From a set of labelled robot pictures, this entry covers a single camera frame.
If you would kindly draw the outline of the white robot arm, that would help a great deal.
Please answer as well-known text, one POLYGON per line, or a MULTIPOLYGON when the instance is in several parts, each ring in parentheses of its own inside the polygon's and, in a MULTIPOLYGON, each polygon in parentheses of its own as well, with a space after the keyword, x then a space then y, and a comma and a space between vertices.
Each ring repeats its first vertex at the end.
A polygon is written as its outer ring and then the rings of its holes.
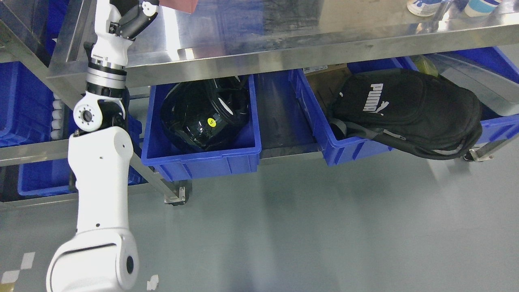
POLYGON ((134 149, 125 81, 123 65, 89 61, 86 92, 73 109, 78 131, 67 151, 78 191, 76 233, 52 257, 49 292, 124 292, 137 281, 139 254, 128 216, 134 149))

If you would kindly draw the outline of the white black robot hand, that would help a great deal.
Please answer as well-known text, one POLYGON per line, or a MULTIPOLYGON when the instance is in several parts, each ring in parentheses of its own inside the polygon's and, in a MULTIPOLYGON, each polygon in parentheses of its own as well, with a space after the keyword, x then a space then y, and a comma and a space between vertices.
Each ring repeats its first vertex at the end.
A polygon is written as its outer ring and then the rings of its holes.
POLYGON ((137 35, 156 19, 158 0, 138 0, 128 9, 127 0, 98 0, 94 19, 97 40, 88 53, 89 63, 111 69, 128 64, 128 48, 137 35))

